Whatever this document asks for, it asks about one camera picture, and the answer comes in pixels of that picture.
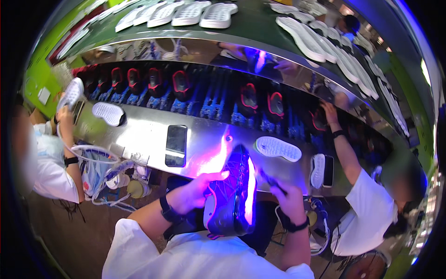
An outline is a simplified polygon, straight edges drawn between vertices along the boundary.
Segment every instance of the person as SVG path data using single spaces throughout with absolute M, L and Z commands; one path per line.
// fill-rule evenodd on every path
M 205 204 L 204 191 L 211 181 L 224 180 L 228 171 L 202 174 L 165 197 L 136 210 L 116 223 L 115 236 L 103 266 L 103 278 L 314 278 L 310 264 L 308 229 L 288 233 L 280 269 L 258 256 L 240 237 L 210 240 L 208 231 L 175 235 L 161 253 L 154 242 L 173 223 L 162 214 L 160 200 L 176 214 L 186 215 Z M 306 222 L 299 187 L 280 183 L 271 192 L 292 223 Z
M 336 103 L 348 104 L 347 96 L 339 92 Z M 379 246 L 385 238 L 406 231 L 405 213 L 416 208 L 424 197 L 426 175 L 410 150 L 394 150 L 385 164 L 379 185 L 359 164 L 337 117 L 336 108 L 322 102 L 326 119 L 333 133 L 336 154 L 348 181 L 353 185 L 346 196 L 351 206 L 335 228 L 331 245 L 323 257 L 355 256 Z
M 59 125 L 61 138 L 54 135 L 56 122 Z M 105 164 L 96 166 L 92 163 L 86 167 L 86 162 L 78 160 L 65 147 L 65 145 L 74 145 L 73 114 L 68 106 L 60 109 L 54 119 L 32 126 L 28 112 L 18 102 L 14 108 L 12 128 L 12 147 L 17 160 L 24 162 L 29 154 L 37 153 L 35 166 L 26 167 L 21 163 L 23 172 L 26 174 L 29 173 L 28 170 L 35 169 L 35 174 L 27 179 L 27 183 L 33 185 L 32 190 L 37 194 L 50 199 L 67 200 L 79 204 L 85 200 L 85 194 L 92 196 L 99 187 L 109 166 Z M 36 143 L 37 147 L 34 150 L 31 147 Z M 100 156 L 89 152 L 83 152 L 83 155 L 88 158 Z
M 324 14 L 316 17 L 316 20 L 324 22 L 328 27 L 333 27 L 341 36 L 346 36 L 350 41 L 355 38 L 356 33 L 361 28 L 361 23 L 353 15 L 346 15 L 333 20 L 332 17 Z

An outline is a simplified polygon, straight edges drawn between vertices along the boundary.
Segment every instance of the fingers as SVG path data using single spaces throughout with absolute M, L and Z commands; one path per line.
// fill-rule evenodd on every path
M 229 171 L 215 172 L 215 173 L 203 173 L 197 179 L 203 183 L 209 183 L 216 180 L 225 180 L 229 176 Z
M 279 204 L 283 204 L 286 200 L 285 194 L 277 187 L 271 187 L 271 193 L 276 196 Z

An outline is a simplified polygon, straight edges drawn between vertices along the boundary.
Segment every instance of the smartphone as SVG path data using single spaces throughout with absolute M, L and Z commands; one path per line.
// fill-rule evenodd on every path
M 74 110 L 73 110 L 73 124 L 74 125 L 76 125 L 76 123 L 78 122 L 79 114 L 80 114 L 83 106 L 84 106 L 84 101 L 79 101 L 74 106 Z
M 335 160 L 329 155 L 325 155 L 325 171 L 324 171 L 324 187 L 333 186 L 333 174 L 335 168 Z
M 168 167 L 184 167 L 186 165 L 187 127 L 170 125 L 167 127 L 165 164 Z

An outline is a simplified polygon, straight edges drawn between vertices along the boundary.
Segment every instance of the white t-shirt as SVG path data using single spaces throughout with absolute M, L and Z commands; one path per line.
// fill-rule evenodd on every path
M 207 234 L 176 235 L 160 254 L 136 221 L 121 219 L 102 278 L 314 278 L 304 263 L 281 271 L 240 238 L 210 240 Z
M 62 140 L 53 136 L 51 124 L 34 125 L 37 139 L 37 176 L 33 190 L 50 199 L 79 203 L 78 190 L 66 172 Z
M 331 251 L 337 256 L 361 255 L 384 241 L 387 228 L 398 221 L 398 207 L 364 169 L 346 199 L 352 209 L 341 219 L 341 237 L 334 229 Z

